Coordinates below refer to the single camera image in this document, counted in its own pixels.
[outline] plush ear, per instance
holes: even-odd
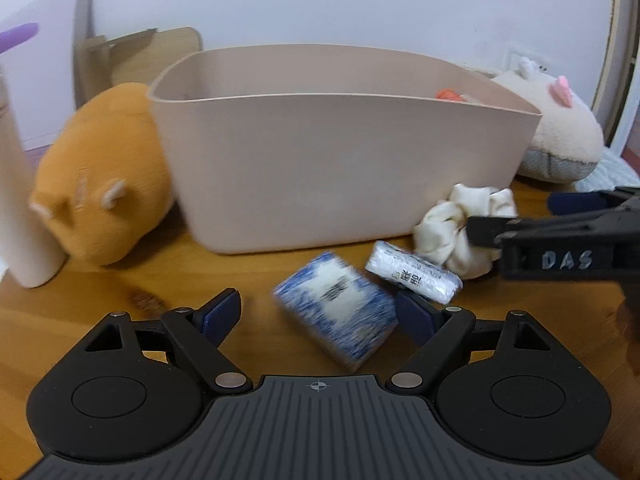
[[[34,189],[29,197],[29,209],[35,211],[45,220],[51,220],[60,215],[66,204],[66,197],[56,196],[37,189]]]
[[[561,75],[558,79],[553,81],[551,85],[549,85],[549,92],[551,93],[551,97],[553,97],[556,102],[559,102],[562,106],[571,108],[574,105],[574,99],[571,89],[569,88],[569,82],[565,76]]]
[[[531,80],[540,72],[540,69],[534,61],[528,57],[522,57],[518,64],[518,72],[521,78]]]
[[[123,178],[114,178],[104,186],[98,188],[95,199],[100,203],[102,209],[113,209],[119,198],[127,193],[127,181]]]

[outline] wall outlet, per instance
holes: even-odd
[[[528,57],[534,61],[538,65],[540,72],[549,72],[549,63],[543,56],[516,46],[510,46],[507,49],[504,59],[505,70],[516,70],[520,65],[520,59],[523,57]]]

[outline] white scrunchie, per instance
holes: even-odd
[[[488,273],[500,251],[469,245],[466,238],[468,216],[518,215],[511,189],[467,187],[456,184],[449,200],[439,202],[414,227],[415,253],[446,267],[460,278],[470,280]]]

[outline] orange plush toy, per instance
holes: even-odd
[[[123,258],[172,206],[171,179],[146,85],[93,98],[42,157],[30,207],[72,256]]]

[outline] white wall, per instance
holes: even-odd
[[[30,0],[0,0],[0,19]],[[108,37],[190,25],[206,48],[347,43],[410,50],[502,70],[516,46],[565,74],[591,103],[609,34],[611,0],[94,0]]]

